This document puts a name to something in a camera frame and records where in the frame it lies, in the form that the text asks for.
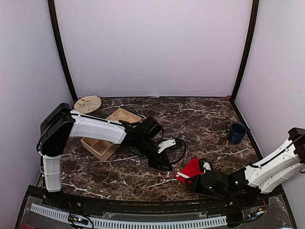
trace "wooden tray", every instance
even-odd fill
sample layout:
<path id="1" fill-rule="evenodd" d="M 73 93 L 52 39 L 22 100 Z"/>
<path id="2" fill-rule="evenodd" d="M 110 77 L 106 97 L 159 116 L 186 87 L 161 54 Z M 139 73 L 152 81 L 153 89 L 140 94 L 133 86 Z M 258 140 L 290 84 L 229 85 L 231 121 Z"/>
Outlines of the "wooden tray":
<path id="1" fill-rule="evenodd" d="M 130 113 L 122 108 L 119 108 L 114 113 L 112 113 L 107 120 L 119 121 L 123 120 L 129 123 L 141 122 L 142 118 Z M 120 146 L 98 139 L 83 137 L 81 139 L 81 144 L 89 152 L 95 155 L 101 161 L 106 161 Z"/>

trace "round wooden board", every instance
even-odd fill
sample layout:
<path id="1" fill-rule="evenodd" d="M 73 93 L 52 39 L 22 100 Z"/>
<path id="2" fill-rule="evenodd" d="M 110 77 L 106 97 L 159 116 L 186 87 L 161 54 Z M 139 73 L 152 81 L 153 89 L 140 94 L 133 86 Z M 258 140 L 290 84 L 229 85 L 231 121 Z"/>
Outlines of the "round wooden board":
<path id="1" fill-rule="evenodd" d="M 79 99 L 74 104 L 74 109 L 82 114 L 91 113 L 100 108 L 102 100 L 96 95 L 89 95 Z"/>

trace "marble surface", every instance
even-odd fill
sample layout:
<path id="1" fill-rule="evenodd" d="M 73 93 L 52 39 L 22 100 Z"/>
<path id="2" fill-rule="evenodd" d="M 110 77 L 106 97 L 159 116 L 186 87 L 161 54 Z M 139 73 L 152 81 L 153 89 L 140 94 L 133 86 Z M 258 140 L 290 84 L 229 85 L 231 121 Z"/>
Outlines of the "marble surface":
<path id="1" fill-rule="evenodd" d="M 183 138 L 185 157 L 171 172 L 160 171 L 121 146 L 101 162 L 83 148 L 81 138 L 70 138 L 61 160 L 64 192 L 116 200 L 197 199 L 203 195 L 189 191 L 173 177 L 192 158 L 206 158 L 214 169 L 225 173 L 258 161 L 247 136 L 239 145 L 227 141 L 224 125 L 239 120 L 226 98 L 102 98 L 101 108 L 90 115 L 107 118 L 119 107 L 143 118 L 153 116 L 164 127 L 166 138 Z M 169 157 L 174 160 L 180 153 Z"/>

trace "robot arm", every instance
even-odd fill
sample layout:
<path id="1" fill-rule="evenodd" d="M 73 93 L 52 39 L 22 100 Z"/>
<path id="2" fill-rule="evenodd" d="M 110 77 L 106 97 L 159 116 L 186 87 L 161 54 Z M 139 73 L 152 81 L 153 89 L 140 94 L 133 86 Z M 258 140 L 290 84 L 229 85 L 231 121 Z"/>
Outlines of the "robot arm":
<path id="1" fill-rule="evenodd" d="M 232 174 L 206 171 L 190 179 L 189 188 L 214 196 L 226 197 L 239 206 L 251 206 L 257 197 L 305 168 L 305 129 L 293 128 L 290 137 L 269 156 Z"/>
<path id="2" fill-rule="evenodd" d="M 70 110 L 68 104 L 60 104 L 41 124 L 41 137 L 37 151 L 42 155 L 46 189 L 61 190 L 61 154 L 68 137 L 89 137 L 133 146 L 148 158 L 150 167 L 170 171 L 172 165 L 164 151 L 180 148 L 180 141 L 170 139 L 154 142 L 152 139 L 162 130 L 152 117 L 142 123 L 108 121 Z"/>

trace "lavender wall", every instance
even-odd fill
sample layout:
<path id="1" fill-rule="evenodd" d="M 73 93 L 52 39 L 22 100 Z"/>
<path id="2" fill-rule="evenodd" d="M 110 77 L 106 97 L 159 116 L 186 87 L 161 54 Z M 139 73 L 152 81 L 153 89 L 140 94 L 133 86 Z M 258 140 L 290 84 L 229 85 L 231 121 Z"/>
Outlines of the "lavender wall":
<path id="1" fill-rule="evenodd" d="M 78 96 L 227 96 L 251 0 L 59 0 Z"/>
<path id="2" fill-rule="evenodd" d="M 260 1 L 236 103 L 264 156 L 305 128 L 305 1 Z M 284 184 L 298 228 L 305 228 L 305 176 Z"/>
<path id="3" fill-rule="evenodd" d="M 38 178 L 40 123 L 71 98 L 47 1 L 1 1 L 0 15 L 0 228 L 11 229 Z"/>

